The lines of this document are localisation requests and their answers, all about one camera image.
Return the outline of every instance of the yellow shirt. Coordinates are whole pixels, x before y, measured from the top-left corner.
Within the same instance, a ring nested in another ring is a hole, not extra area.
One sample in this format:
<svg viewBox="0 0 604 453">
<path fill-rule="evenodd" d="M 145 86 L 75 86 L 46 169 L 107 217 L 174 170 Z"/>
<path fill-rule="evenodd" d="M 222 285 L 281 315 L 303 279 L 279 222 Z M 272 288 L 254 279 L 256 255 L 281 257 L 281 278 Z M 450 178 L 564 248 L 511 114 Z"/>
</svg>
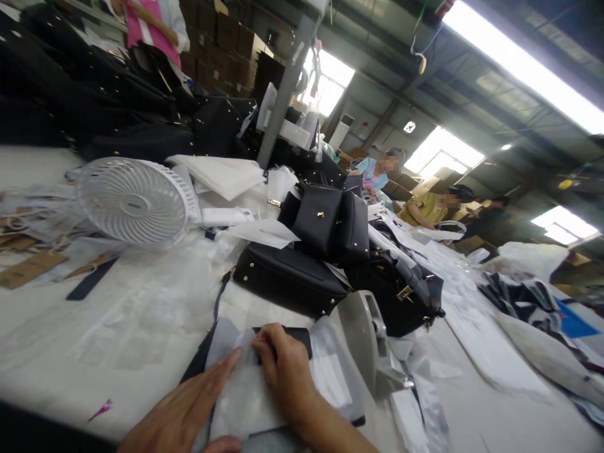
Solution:
<svg viewBox="0 0 604 453">
<path fill-rule="evenodd" d="M 447 208 L 438 209 L 436 207 L 439 196 L 428 192 L 419 197 L 413 197 L 410 201 L 405 204 L 405 207 L 402 211 L 400 211 L 396 216 L 407 222 L 409 225 L 413 225 L 414 227 L 419 227 L 420 224 L 411 216 L 408 211 L 409 206 L 417 206 L 420 210 L 420 213 L 426 218 L 427 221 L 432 223 L 438 223 L 442 221 L 446 216 L 449 210 Z"/>
</svg>

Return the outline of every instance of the blue fabric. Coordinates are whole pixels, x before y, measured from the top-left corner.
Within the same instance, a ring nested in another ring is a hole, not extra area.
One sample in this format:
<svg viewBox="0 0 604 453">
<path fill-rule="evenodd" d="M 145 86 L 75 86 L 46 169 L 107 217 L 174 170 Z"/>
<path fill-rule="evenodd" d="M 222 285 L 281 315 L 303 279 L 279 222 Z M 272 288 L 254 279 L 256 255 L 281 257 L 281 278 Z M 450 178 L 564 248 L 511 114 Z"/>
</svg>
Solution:
<svg viewBox="0 0 604 453">
<path fill-rule="evenodd" d="M 373 165 L 377 164 L 378 162 L 375 159 L 372 159 L 371 157 L 366 158 L 365 160 L 363 160 L 359 165 L 357 165 L 357 167 L 355 168 L 355 170 L 358 170 L 359 173 L 363 174 L 365 173 L 370 167 L 372 167 Z M 371 180 L 373 181 L 373 189 L 375 191 L 378 190 L 382 190 L 382 188 L 387 185 L 388 183 L 388 175 L 386 174 L 381 174 L 378 175 L 377 177 L 371 177 Z"/>
<path fill-rule="evenodd" d="M 558 314 L 562 320 L 562 331 L 567 337 L 581 338 L 598 335 L 600 333 L 583 321 L 583 319 L 573 310 L 568 308 L 564 302 L 560 302 L 558 299 L 556 299 L 556 302 L 558 302 L 558 307 L 560 307 L 560 312 Z"/>
</svg>

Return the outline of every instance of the person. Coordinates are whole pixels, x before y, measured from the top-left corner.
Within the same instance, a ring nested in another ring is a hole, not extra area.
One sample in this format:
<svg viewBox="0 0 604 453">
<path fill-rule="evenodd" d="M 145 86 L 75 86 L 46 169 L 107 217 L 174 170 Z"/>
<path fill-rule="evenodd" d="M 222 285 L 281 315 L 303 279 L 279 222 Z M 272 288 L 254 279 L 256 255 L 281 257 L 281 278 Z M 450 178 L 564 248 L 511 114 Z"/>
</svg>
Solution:
<svg viewBox="0 0 604 453">
<path fill-rule="evenodd" d="M 262 360 L 266 383 L 281 414 L 312 451 L 377 453 L 321 396 L 310 374 L 306 347 L 286 334 L 280 324 L 262 327 L 252 347 Z M 190 453 L 240 355 L 240 349 L 234 350 L 165 396 L 132 428 L 118 453 Z M 204 451 L 224 453 L 240 449 L 237 438 L 222 437 L 208 444 Z"/>
<path fill-rule="evenodd" d="M 456 184 L 444 194 L 428 192 L 412 198 L 396 216 L 414 227 L 435 230 L 435 224 L 444 220 L 449 208 L 458 208 L 462 203 L 470 203 L 473 199 L 474 191 L 470 187 Z"/>
<path fill-rule="evenodd" d="M 377 197 L 377 191 L 388 183 L 388 172 L 401 171 L 405 152 L 400 148 L 390 148 L 380 160 L 366 157 L 351 175 L 363 175 L 363 187 L 371 196 Z"/>
<path fill-rule="evenodd" d="M 509 214 L 505 211 L 510 204 L 510 198 L 500 196 L 493 198 L 491 204 L 476 213 L 476 219 L 467 224 L 467 231 L 463 239 L 472 236 L 480 236 L 484 232 L 495 228 L 497 224 L 505 220 Z"/>
<path fill-rule="evenodd" d="M 124 18 L 128 48 L 138 41 L 157 47 L 181 69 L 182 52 L 191 46 L 178 0 L 105 0 L 111 14 Z"/>
</svg>

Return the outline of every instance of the fan grille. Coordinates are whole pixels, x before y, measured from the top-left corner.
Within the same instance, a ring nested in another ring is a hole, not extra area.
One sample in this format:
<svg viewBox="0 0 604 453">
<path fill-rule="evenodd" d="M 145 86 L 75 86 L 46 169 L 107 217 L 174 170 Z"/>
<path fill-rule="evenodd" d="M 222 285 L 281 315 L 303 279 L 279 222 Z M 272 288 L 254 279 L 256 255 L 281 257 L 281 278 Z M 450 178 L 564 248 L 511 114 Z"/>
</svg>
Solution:
<svg viewBox="0 0 604 453">
<path fill-rule="evenodd" d="M 182 237 L 196 202 L 189 186 L 168 168 L 123 157 L 88 164 L 75 193 L 98 228 L 141 245 Z"/>
</svg>

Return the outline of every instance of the ceiling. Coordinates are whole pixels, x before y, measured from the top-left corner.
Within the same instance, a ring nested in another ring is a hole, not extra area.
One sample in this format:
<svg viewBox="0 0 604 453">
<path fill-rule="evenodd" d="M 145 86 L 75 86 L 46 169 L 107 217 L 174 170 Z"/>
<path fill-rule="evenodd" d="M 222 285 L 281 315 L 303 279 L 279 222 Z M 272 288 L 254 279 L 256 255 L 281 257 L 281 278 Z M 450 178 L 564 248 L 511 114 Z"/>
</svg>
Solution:
<svg viewBox="0 0 604 453">
<path fill-rule="evenodd" d="M 513 35 L 523 48 L 604 109 L 604 2 L 466 2 L 489 20 L 496 18 L 504 33 Z M 253 0 L 252 4 L 292 26 L 299 17 L 293 11 L 299 14 L 304 8 L 301 0 Z M 439 31 L 441 20 L 435 10 L 441 4 L 442 0 L 427 0 L 416 49 L 423 50 Z M 602 203 L 604 181 L 582 183 L 564 196 L 555 183 L 559 175 L 603 156 L 603 145 L 446 26 L 426 50 L 428 67 L 419 76 L 419 58 L 410 53 L 410 45 L 422 7 L 422 0 L 333 0 L 333 12 L 327 12 L 319 36 L 328 51 L 402 104 L 414 104 L 445 127 L 449 127 L 442 121 L 446 114 L 462 119 L 467 130 L 454 133 L 487 156 L 488 162 L 471 173 L 481 184 L 495 192 L 528 184 L 577 215 L 587 214 L 586 221 L 604 230 L 602 210 L 586 212 L 574 207 Z M 338 45 L 330 39 L 334 35 Z M 488 140 L 479 140 L 471 132 L 475 129 Z M 501 151 L 508 143 L 513 147 Z M 590 169 L 593 172 L 598 174 L 597 167 Z"/>
</svg>

